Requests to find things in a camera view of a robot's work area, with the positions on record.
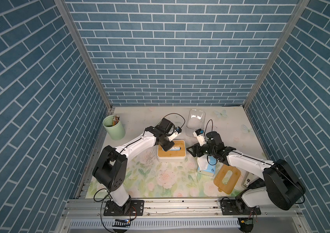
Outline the bamboo tissue box lid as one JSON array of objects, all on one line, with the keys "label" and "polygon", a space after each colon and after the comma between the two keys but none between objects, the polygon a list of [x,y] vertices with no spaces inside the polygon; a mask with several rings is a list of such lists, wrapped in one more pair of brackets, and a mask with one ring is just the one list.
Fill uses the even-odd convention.
[{"label": "bamboo tissue box lid", "polygon": [[183,159],[186,157],[185,141],[175,140],[175,144],[168,151],[164,151],[161,146],[158,146],[157,157],[160,159]]}]

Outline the white tissue box base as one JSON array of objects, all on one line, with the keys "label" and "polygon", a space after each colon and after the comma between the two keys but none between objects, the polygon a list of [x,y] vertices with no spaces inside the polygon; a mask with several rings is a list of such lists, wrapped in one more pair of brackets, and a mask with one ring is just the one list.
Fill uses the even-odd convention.
[{"label": "white tissue box base", "polygon": [[157,160],[160,162],[160,163],[173,163],[173,162],[183,162],[184,160],[186,159],[185,158],[181,158],[181,159],[160,159],[157,157]]}]

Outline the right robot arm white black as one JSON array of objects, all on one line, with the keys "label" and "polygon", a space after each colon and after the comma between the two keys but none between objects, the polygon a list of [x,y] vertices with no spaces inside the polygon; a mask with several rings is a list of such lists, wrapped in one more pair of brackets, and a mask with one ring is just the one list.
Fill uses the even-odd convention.
[{"label": "right robot arm white black", "polygon": [[233,215],[259,213],[261,206],[275,205],[289,210],[305,198],[306,189],[291,166],[284,160],[270,161],[256,158],[227,147],[216,131],[193,133],[198,143],[187,148],[193,157],[213,157],[227,166],[245,170],[258,177],[232,201],[220,202],[223,210]]}]

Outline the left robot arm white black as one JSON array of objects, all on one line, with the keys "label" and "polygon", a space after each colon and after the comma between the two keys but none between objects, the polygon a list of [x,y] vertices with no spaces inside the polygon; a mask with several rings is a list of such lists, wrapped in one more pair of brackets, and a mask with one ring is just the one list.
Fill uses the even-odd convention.
[{"label": "left robot arm white black", "polygon": [[110,216],[128,216],[137,206],[125,190],[123,183],[126,177],[128,162],[153,146],[161,146],[164,151],[170,150],[173,141],[181,134],[181,127],[166,118],[156,126],[147,127],[142,134],[121,146],[106,146],[93,168],[93,177],[102,184],[111,199],[107,202],[107,214]]}]

